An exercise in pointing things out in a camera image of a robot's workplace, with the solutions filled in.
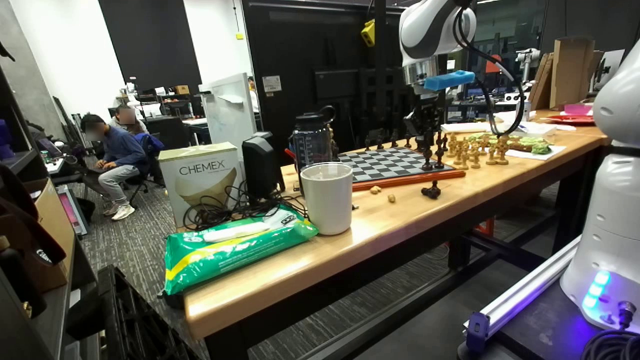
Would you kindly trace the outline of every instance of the green package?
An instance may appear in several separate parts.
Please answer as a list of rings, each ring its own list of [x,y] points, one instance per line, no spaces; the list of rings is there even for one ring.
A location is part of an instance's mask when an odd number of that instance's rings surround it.
[[[257,222],[268,229],[216,243],[205,241],[212,236],[207,236],[208,233]],[[246,218],[203,231],[171,234],[166,239],[164,290],[168,295],[180,293],[189,286],[303,243],[317,233],[316,227],[297,211],[280,205],[262,218]]]

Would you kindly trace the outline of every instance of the red plate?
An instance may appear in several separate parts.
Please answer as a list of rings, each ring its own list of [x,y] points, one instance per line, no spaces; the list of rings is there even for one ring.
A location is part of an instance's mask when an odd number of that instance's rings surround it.
[[[564,124],[573,126],[594,126],[596,124],[593,121],[593,116],[580,116],[580,115],[554,115],[549,116],[549,119],[554,124]]]

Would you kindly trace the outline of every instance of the white wall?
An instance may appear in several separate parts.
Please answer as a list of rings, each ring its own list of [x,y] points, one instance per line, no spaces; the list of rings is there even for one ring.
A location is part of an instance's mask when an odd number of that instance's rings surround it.
[[[106,119],[122,73],[98,0],[11,0],[52,96],[67,115]]]
[[[253,74],[241,0],[235,1],[243,40],[236,39],[232,0],[184,0],[203,84],[238,72]]]

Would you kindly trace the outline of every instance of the blue sweater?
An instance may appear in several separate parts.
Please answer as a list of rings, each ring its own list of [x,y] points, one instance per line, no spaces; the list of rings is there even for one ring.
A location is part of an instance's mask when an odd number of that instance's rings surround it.
[[[109,126],[104,140],[104,161],[115,161],[116,165],[134,165],[143,171],[147,167],[147,155],[142,146],[126,130]]]

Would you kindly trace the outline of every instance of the chessboard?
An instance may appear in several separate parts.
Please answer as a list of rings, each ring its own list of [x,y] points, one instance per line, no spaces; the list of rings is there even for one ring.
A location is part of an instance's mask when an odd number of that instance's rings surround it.
[[[374,185],[389,187],[465,175],[464,171],[449,165],[425,171],[422,169],[424,156],[406,147],[345,152],[338,158],[353,169],[354,191],[368,190]],[[430,163],[435,165],[436,161],[430,159]]]

